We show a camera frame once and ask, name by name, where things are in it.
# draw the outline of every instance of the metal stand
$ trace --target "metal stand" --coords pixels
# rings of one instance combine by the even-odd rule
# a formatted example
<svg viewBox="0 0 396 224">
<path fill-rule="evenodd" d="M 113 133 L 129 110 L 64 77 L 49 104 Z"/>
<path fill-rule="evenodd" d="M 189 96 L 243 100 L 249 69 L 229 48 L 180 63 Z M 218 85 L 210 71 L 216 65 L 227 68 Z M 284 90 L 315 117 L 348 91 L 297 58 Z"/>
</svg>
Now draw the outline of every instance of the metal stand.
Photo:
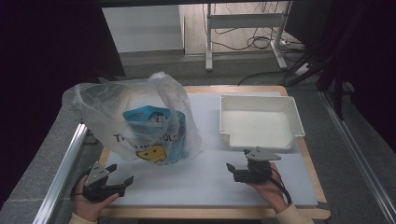
<svg viewBox="0 0 396 224">
<path fill-rule="evenodd" d="M 277 27 L 275 40 L 271 41 L 271 48 L 276 56 L 277 63 L 281 70 L 288 67 L 279 50 L 279 41 L 285 28 L 286 19 L 289 15 L 291 2 L 288 2 L 282 13 L 266 14 L 238 14 L 238 15 L 212 15 L 211 4 L 207 4 L 206 13 L 206 71 L 213 70 L 212 52 L 212 29 L 232 29 L 232 28 L 257 28 L 257 27 Z"/>
</svg>

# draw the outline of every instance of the white board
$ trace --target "white board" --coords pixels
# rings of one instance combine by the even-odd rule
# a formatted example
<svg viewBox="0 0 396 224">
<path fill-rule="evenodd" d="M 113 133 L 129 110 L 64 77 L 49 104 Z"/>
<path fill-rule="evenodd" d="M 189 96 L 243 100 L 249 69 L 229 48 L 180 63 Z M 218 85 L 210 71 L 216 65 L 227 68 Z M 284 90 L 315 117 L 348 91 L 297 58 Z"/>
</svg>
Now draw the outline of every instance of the white board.
<svg viewBox="0 0 396 224">
<path fill-rule="evenodd" d="M 245 95 L 279 96 L 279 92 L 239 92 Z M 116 163 L 118 170 L 110 175 L 108 185 L 122 183 L 134 175 L 134 183 L 115 205 L 138 206 L 249 206 L 266 204 L 250 186 L 235 183 L 226 162 L 246 168 L 241 151 L 227 147 L 219 133 L 221 93 L 189 93 L 192 114 L 203 138 L 200 153 L 190 160 L 168 166 L 147 161 L 124 161 L 111 152 L 106 165 Z M 293 202 L 317 205 L 318 200 L 297 144 L 291 150 L 277 153 L 275 161 Z"/>
</svg>

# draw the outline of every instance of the wall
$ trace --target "wall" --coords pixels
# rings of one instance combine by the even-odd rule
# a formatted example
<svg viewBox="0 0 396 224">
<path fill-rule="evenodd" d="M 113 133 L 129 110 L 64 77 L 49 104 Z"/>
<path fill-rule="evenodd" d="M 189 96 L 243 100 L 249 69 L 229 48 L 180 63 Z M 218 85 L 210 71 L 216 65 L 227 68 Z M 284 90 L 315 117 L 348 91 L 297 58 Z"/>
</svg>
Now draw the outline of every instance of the wall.
<svg viewBox="0 0 396 224">
<path fill-rule="evenodd" d="M 117 51 L 183 49 L 178 6 L 103 8 Z"/>
</svg>

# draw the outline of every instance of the black cable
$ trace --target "black cable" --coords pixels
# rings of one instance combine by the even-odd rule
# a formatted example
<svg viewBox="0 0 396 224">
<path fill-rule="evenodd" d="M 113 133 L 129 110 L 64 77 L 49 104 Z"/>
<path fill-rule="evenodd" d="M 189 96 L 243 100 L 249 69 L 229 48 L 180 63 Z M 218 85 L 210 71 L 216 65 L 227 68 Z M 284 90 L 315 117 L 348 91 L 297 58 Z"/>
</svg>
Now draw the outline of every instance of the black cable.
<svg viewBox="0 0 396 224">
<path fill-rule="evenodd" d="M 288 204 L 292 204 L 290 194 L 289 194 L 289 192 L 286 190 L 286 188 L 283 187 L 281 184 L 279 184 L 279 182 L 277 182 L 276 180 L 274 180 L 272 177 L 270 177 L 268 180 L 271 181 L 271 183 L 273 183 L 275 186 L 277 186 L 277 187 L 282 191 L 283 194 L 285 194 L 286 199 L 288 200 Z"/>
<path fill-rule="evenodd" d="M 287 59 L 287 60 L 290 61 L 290 62 L 296 63 L 298 60 L 293 60 L 293 59 L 291 59 L 291 58 L 289 58 L 289 57 L 287 56 L 287 54 L 290 54 L 290 53 L 304 53 L 304 51 L 303 51 L 303 50 L 299 51 L 299 50 L 297 50 L 297 49 L 291 49 L 291 51 L 283 52 L 283 57 L 284 57 L 285 59 Z"/>
<path fill-rule="evenodd" d="M 214 8 L 213 14 L 216 14 L 216 3 L 215 3 L 215 8 Z M 230 29 L 230 30 L 224 31 L 224 32 L 218 32 L 218 30 L 215 29 L 215 33 L 218 34 L 218 35 L 224 35 L 224 34 L 227 34 L 227 33 L 231 32 L 231 31 L 234 31 L 234 30 L 237 30 L 237 29 L 238 29 L 238 28 L 233 28 L 233 29 Z"/>
<path fill-rule="evenodd" d="M 279 48 L 283 49 L 283 50 L 292 50 L 292 51 L 295 51 L 295 52 L 305 52 L 305 49 L 293 49 L 293 48 L 289 48 L 288 46 L 283 45 L 281 43 L 279 43 Z"/>
<path fill-rule="evenodd" d="M 338 33 L 342 31 L 342 29 L 346 26 L 347 24 L 345 22 L 340 21 L 340 23 L 335 26 L 335 28 L 332 30 L 331 34 L 327 35 L 327 38 L 321 40 L 319 43 L 317 43 L 315 46 L 310 47 L 306 49 L 306 51 L 310 53 L 321 53 L 322 51 L 326 51 L 326 45 L 330 42 L 332 43 L 334 39 L 339 36 Z"/>
<path fill-rule="evenodd" d="M 256 11 L 256 9 L 262 4 L 262 2 L 260 2 L 253 10 L 253 13 Z"/>
<path fill-rule="evenodd" d="M 233 13 L 231 12 L 231 10 L 228 8 L 228 3 L 225 4 L 225 7 L 227 7 L 227 9 L 228 9 L 228 11 L 230 12 L 230 14 L 233 14 Z"/>
<path fill-rule="evenodd" d="M 88 175 L 91 171 L 91 168 L 87 169 L 86 171 L 84 171 L 81 175 L 78 176 L 75 185 L 73 186 L 72 190 L 70 191 L 70 200 L 73 201 L 74 200 L 74 196 L 78 195 L 79 193 L 76 193 L 77 190 L 77 186 L 79 181 L 82 179 L 82 177 L 84 177 L 85 175 Z"/>
<path fill-rule="evenodd" d="M 203 19 L 204 19 L 204 29 L 205 29 L 205 33 L 206 33 L 206 35 L 207 35 L 207 32 L 208 32 L 208 31 L 206 30 L 206 25 L 205 25 L 205 9 L 204 9 L 204 4 L 202 4 L 202 13 L 203 13 Z M 257 32 L 257 29 L 256 29 L 255 33 L 253 34 L 253 37 L 251 37 L 251 38 L 249 38 L 249 39 L 247 40 L 247 46 L 244 47 L 244 48 L 241 48 L 241 49 L 232 48 L 232 47 L 230 47 L 230 46 L 227 46 L 227 45 L 224 45 L 224 44 L 215 42 L 215 41 L 211 41 L 211 42 L 212 42 L 213 44 L 221 45 L 221 46 L 223 46 L 224 48 L 232 49 L 232 50 L 243 50 L 243 49 L 248 49 L 248 48 L 265 49 L 265 48 L 267 48 L 267 47 L 269 46 L 269 43 L 267 43 L 267 45 L 264 46 L 264 47 L 258 47 L 258 46 L 255 44 L 256 41 L 259 41 L 259 40 L 260 40 L 260 41 L 263 41 L 264 39 L 268 39 L 268 37 L 264 37 L 264 36 L 254 36 L 254 35 L 256 34 L 256 32 Z"/>
<path fill-rule="evenodd" d="M 308 60 L 310 60 L 312 57 L 312 54 L 307 54 L 305 53 L 297 62 L 291 67 L 291 69 L 288 70 L 288 73 L 285 74 L 285 76 L 277 82 L 278 85 L 285 86 L 286 85 L 286 79 L 287 77 L 291 76 L 294 74 L 295 71 L 297 71 L 299 68 L 301 68 Z"/>
<path fill-rule="evenodd" d="M 264 4 L 262 4 L 262 13 L 264 13 L 265 12 L 265 8 L 267 7 L 267 2 L 265 2 L 265 5 Z"/>
<path fill-rule="evenodd" d="M 247 45 L 251 46 L 253 48 L 256 48 L 256 49 L 266 49 L 270 44 L 270 42 L 269 42 L 270 39 L 266 36 L 256 36 L 256 33 L 258 30 L 259 30 L 259 28 L 256 28 L 256 30 L 253 33 L 253 37 L 251 37 L 247 40 Z M 258 47 L 256 45 L 256 41 L 266 41 L 267 44 L 264 47 Z"/>
<path fill-rule="evenodd" d="M 283 187 L 285 187 L 285 184 L 283 183 L 283 180 L 282 180 L 282 176 L 280 176 L 279 172 L 272 167 L 271 167 L 271 170 L 273 170 L 277 174 L 277 176 L 279 177 L 280 183 L 282 184 Z"/>
<path fill-rule="evenodd" d="M 277 9 L 277 4 L 279 4 L 279 2 L 276 2 L 276 6 L 275 6 L 275 11 L 274 11 L 274 12 L 276 12 L 276 9 Z"/>
<path fill-rule="evenodd" d="M 241 83 L 242 83 L 243 81 L 245 81 L 246 79 L 248 79 L 248 78 L 256 77 L 256 76 L 260 76 L 260 75 L 273 74 L 273 73 L 281 73 L 281 71 L 279 71 L 279 72 L 261 72 L 261 73 L 256 73 L 256 74 L 253 74 L 253 75 L 249 75 L 249 76 L 247 76 L 247 77 L 242 78 L 242 80 L 240 80 L 240 81 L 238 82 L 238 86 L 240 86 Z"/>
<path fill-rule="evenodd" d="M 271 33 L 268 33 L 264 28 L 270 28 L 271 29 Z M 277 31 L 274 29 L 274 27 L 264 27 L 264 28 L 263 28 L 264 32 L 266 34 L 268 34 L 268 35 L 272 35 L 272 33 L 277 34 Z M 291 43 L 291 44 L 303 44 L 302 42 L 289 41 L 289 40 L 284 39 L 282 37 L 280 39 L 283 40 L 283 41 L 287 41 L 288 43 Z"/>
</svg>

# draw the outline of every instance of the cable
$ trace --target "cable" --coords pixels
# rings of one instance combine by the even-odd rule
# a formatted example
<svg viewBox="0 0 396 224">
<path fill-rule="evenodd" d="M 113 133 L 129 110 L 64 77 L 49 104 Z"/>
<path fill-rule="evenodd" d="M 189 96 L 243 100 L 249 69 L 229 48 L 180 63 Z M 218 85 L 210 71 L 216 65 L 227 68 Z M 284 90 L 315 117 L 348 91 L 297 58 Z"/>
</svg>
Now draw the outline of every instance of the cable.
<svg viewBox="0 0 396 224">
<path fill-rule="evenodd" d="M 248 78 L 256 77 L 256 76 L 260 76 L 260 75 L 275 74 L 275 73 L 281 73 L 281 71 L 278 71 L 278 72 L 261 72 L 261 73 L 256 73 L 256 74 L 253 74 L 253 75 L 249 75 L 249 76 L 247 76 L 247 77 L 242 78 L 242 80 L 240 80 L 240 81 L 238 82 L 238 86 L 240 86 L 241 83 L 242 83 L 243 81 L 245 81 L 246 79 L 248 79 Z"/>
<path fill-rule="evenodd" d="M 205 9 L 204 9 L 204 4 L 202 4 L 202 13 L 203 13 L 203 19 L 204 19 L 204 29 L 205 29 L 205 33 L 206 33 L 206 35 L 207 35 L 207 30 L 206 30 L 206 25 L 205 25 Z M 213 44 L 216 44 L 216 45 L 221 45 L 221 46 L 223 46 L 224 48 L 227 48 L 227 49 L 232 49 L 232 50 L 244 50 L 244 49 L 248 49 L 248 48 L 256 48 L 256 49 L 265 49 L 265 48 L 267 48 L 268 46 L 269 46 L 269 42 L 268 42 L 268 37 L 265 37 L 265 36 L 255 36 L 255 34 L 256 34 L 256 32 L 257 32 L 257 30 L 258 30 L 258 28 L 256 28 L 256 31 L 254 32 L 254 34 L 253 34 L 253 37 L 251 37 L 251 38 L 249 38 L 248 40 L 247 40 L 247 46 L 246 47 L 244 47 L 244 48 L 241 48 L 241 49 L 236 49 L 236 48 L 233 48 L 233 47 L 230 47 L 230 46 L 227 46 L 227 45 L 225 45 L 225 44 L 221 44 L 221 43 L 219 43 L 219 42 L 215 42 L 215 41 L 211 41 Z M 263 41 L 263 40 L 266 40 L 267 41 L 267 45 L 265 45 L 264 47 L 258 47 L 257 45 L 256 45 L 256 41 Z"/>
<path fill-rule="evenodd" d="M 286 56 L 287 53 L 293 53 L 293 52 L 283 52 L 283 57 L 285 59 L 287 59 L 288 61 L 293 62 L 293 63 L 297 62 L 297 60 L 293 60 L 293 59 L 289 58 L 288 56 Z"/>
<path fill-rule="evenodd" d="M 276 2 L 276 6 L 275 6 L 275 11 L 274 11 L 274 12 L 276 12 L 276 9 L 277 9 L 277 4 L 279 4 L 279 2 Z"/>
<path fill-rule="evenodd" d="M 282 176 L 280 176 L 279 172 L 272 167 L 271 167 L 271 170 L 273 170 L 277 174 L 277 176 L 279 176 L 280 183 L 282 184 L 283 187 L 285 187 L 285 184 L 283 183 L 283 180 L 282 180 Z"/>
<path fill-rule="evenodd" d="M 289 194 L 289 192 L 285 189 L 285 187 L 283 187 L 281 184 L 279 184 L 279 182 L 277 182 L 276 180 L 274 180 L 272 177 L 270 177 L 268 180 L 271 181 L 271 183 L 273 183 L 275 186 L 277 186 L 277 187 L 282 191 L 282 193 L 285 194 L 286 199 L 288 200 L 288 204 L 292 204 L 290 194 Z"/>
<path fill-rule="evenodd" d="M 88 175 L 90 173 L 90 171 L 91 171 L 91 168 L 87 169 L 81 175 L 78 176 L 78 179 L 77 179 L 75 185 L 73 186 L 72 190 L 70 191 L 70 200 L 71 201 L 74 200 L 75 195 L 79 194 L 79 193 L 76 193 L 78 182 L 82 179 L 82 177 L 84 177 L 85 175 Z"/>
<path fill-rule="evenodd" d="M 260 2 L 253 10 L 253 13 L 256 11 L 256 9 L 262 4 L 262 2 Z"/>
<path fill-rule="evenodd" d="M 216 3 L 215 3 L 215 8 L 214 8 L 213 14 L 216 14 Z M 218 32 L 218 30 L 215 29 L 215 33 L 218 34 L 218 35 L 224 35 L 224 34 L 227 34 L 227 33 L 231 32 L 231 31 L 234 31 L 234 30 L 237 30 L 237 29 L 238 28 L 233 28 L 233 29 L 230 29 L 230 30 L 224 31 L 224 32 Z"/>
<path fill-rule="evenodd" d="M 295 71 L 297 71 L 299 68 L 301 68 L 308 60 L 310 60 L 312 57 L 312 54 L 307 54 L 305 53 L 297 62 L 291 67 L 291 69 L 288 70 L 288 73 L 285 74 L 285 76 L 277 82 L 278 85 L 281 86 L 286 86 L 286 79 L 287 77 L 291 76 L 294 74 Z"/>
<path fill-rule="evenodd" d="M 267 31 L 265 31 L 265 28 L 270 28 L 271 29 L 271 33 L 268 33 Z M 275 34 L 277 34 L 277 31 L 274 29 L 274 27 L 263 27 L 262 28 L 263 30 L 264 30 L 264 32 L 266 33 L 266 34 L 268 34 L 268 35 L 271 35 L 272 36 L 272 33 L 274 32 Z M 289 42 L 289 43 L 291 43 L 291 44 L 303 44 L 303 43 L 301 43 L 301 42 L 295 42 L 295 41 L 288 41 L 288 39 L 284 39 L 284 38 L 280 38 L 281 40 L 284 40 L 284 41 L 287 41 L 287 42 Z"/>
<path fill-rule="evenodd" d="M 233 14 L 233 13 L 231 12 L 231 10 L 228 8 L 228 3 L 225 4 L 225 7 L 227 7 L 227 9 L 228 9 L 228 11 L 230 12 L 230 14 Z"/>
<path fill-rule="evenodd" d="M 264 13 L 265 12 L 265 8 L 267 7 L 267 2 L 265 2 L 265 5 L 264 4 L 262 4 L 262 13 Z"/>
</svg>

